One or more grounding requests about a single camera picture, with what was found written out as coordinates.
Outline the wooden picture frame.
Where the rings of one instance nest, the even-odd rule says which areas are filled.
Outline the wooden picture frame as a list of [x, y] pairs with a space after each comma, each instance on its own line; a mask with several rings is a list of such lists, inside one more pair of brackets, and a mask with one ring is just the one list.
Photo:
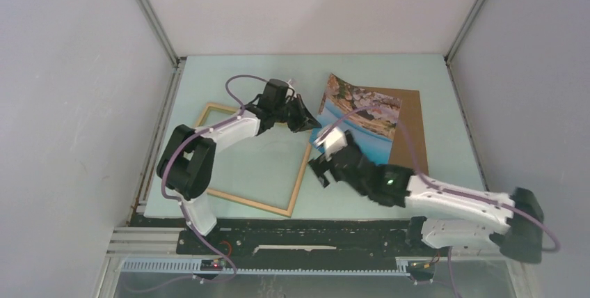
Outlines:
[[210, 196], [290, 217], [312, 146], [309, 132], [279, 123], [215, 155]]

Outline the brown cardboard backing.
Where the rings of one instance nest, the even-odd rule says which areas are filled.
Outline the brown cardboard backing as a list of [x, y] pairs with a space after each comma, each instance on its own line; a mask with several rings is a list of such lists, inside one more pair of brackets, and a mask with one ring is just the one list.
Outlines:
[[424, 121], [422, 116], [422, 102], [418, 90], [363, 87], [366, 90], [389, 95], [401, 100], [399, 121], [410, 135], [407, 141], [402, 131], [396, 132], [392, 141], [389, 164], [396, 164], [414, 168], [410, 149], [413, 150], [419, 169], [425, 175], [429, 174], [429, 163], [424, 135]]

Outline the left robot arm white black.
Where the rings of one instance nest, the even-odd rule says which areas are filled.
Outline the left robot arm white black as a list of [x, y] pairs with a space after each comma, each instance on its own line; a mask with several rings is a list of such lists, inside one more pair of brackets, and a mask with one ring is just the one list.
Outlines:
[[220, 235], [213, 230], [217, 218], [207, 195], [216, 154], [277, 124], [285, 124], [293, 133], [321, 126], [290, 83], [280, 79], [264, 83], [261, 93], [247, 103], [239, 100], [237, 112], [225, 120], [199, 128], [178, 125], [160, 156], [161, 195], [177, 202], [195, 233], [193, 245], [202, 253], [213, 253], [220, 244]]

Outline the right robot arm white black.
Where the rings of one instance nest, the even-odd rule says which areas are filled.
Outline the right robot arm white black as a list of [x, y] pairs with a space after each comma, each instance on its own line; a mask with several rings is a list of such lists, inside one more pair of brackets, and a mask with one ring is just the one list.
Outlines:
[[405, 237], [409, 252], [465, 245], [469, 240], [494, 244], [518, 262], [539, 264], [543, 253], [544, 213], [534, 193], [473, 191], [430, 178], [412, 168], [376, 164], [350, 131], [323, 130], [313, 142], [321, 154], [308, 162], [322, 187], [344, 182], [360, 196], [384, 207], [403, 207], [416, 214]]

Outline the landscape photo print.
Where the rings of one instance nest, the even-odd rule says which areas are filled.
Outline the landscape photo print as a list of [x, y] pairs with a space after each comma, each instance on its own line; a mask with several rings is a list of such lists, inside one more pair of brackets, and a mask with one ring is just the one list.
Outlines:
[[316, 119], [326, 127], [354, 109], [368, 107], [348, 117], [339, 128], [351, 131], [370, 160], [387, 164], [401, 106], [402, 99], [398, 97], [354, 86], [330, 74]]

